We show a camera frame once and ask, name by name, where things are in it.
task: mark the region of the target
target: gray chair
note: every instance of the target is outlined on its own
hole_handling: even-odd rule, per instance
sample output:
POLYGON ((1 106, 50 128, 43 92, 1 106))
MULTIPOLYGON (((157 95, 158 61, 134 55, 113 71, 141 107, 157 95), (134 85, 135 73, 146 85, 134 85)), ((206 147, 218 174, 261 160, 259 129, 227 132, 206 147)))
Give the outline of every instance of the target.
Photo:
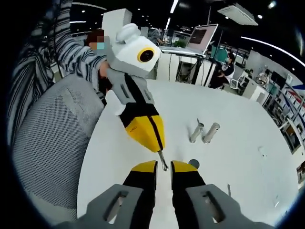
POLYGON ((69 75, 34 103, 13 146, 13 163, 30 201, 51 224, 77 219, 83 158, 104 105, 92 85, 69 75))

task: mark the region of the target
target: human hand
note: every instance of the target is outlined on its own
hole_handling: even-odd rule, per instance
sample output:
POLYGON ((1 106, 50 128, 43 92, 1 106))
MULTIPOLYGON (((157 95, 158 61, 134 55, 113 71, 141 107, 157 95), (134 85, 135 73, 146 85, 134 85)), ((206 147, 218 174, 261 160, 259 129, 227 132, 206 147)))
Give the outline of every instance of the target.
POLYGON ((110 68, 109 64, 107 61, 103 61, 100 65, 100 77, 107 77, 107 69, 110 68))

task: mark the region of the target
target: white desk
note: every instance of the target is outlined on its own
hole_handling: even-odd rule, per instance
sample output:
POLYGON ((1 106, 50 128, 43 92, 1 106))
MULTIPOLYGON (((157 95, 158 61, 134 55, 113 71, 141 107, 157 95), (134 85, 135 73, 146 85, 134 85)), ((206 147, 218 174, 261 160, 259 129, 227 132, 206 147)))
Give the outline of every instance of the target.
POLYGON ((250 77, 245 76, 245 78, 249 80, 249 83, 244 90, 243 97, 257 101, 260 105, 263 105, 268 98, 269 92, 250 77))
MULTIPOLYGON (((195 52, 191 49, 175 48, 175 47, 160 47, 162 50, 158 69, 157 80, 176 82, 176 76, 178 71, 179 62, 196 64, 198 56, 204 57, 202 53, 195 52)), ((207 85, 209 84, 213 75, 215 64, 212 64, 212 69, 208 76, 209 69, 212 62, 204 59, 203 63, 199 67, 198 76, 196 79, 196 85, 203 85, 207 79, 207 85)), ((191 78, 195 72, 196 66, 191 71, 191 78)))
MULTIPOLYGON (((148 80, 155 107, 163 118, 164 157, 200 162, 199 173, 240 204, 253 221, 275 224, 298 193, 292 155, 278 127, 258 104, 207 87, 148 80), (213 122, 220 129, 210 144, 188 140, 197 118, 207 131, 213 122)), ((113 184, 122 184, 138 163, 159 160, 157 154, 130 139, 120 119, 104 109, 89 142, 81 168, 77 213, 113 184)), ((151 229, 177 229, 172 207, 171 173, 158 166, 156 204, 151 229)))

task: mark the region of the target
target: computer monitor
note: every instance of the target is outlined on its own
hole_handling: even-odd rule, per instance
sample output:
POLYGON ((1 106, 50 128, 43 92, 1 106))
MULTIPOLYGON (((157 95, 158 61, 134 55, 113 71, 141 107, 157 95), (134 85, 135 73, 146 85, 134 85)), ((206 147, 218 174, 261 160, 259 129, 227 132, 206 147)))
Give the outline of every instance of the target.
POLYGON ((214 36, 217 27, 218 24, 195 27, 186 47, 205 53, 208 45, 212 40, 212 37, 214 36))
POLYGON ((282 89, 285 86, 286 79, 282 77, 279 73, 273 72, 271 75, 271 80, 275 82, 277 85, 280 86, 280 89, 282 89))

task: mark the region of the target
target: robot wrist camera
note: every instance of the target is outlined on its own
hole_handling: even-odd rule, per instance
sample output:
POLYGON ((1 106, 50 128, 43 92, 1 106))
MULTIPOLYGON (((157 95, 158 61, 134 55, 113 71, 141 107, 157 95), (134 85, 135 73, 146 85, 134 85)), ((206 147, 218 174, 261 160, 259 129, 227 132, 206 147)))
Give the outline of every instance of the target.
POLYGON ((116 41, 106 41, 107 62, 114 70, 145 77, 155 66, 160 49, 147 38, 141 36, 136 24, 127 24, 116 35, 116 41))

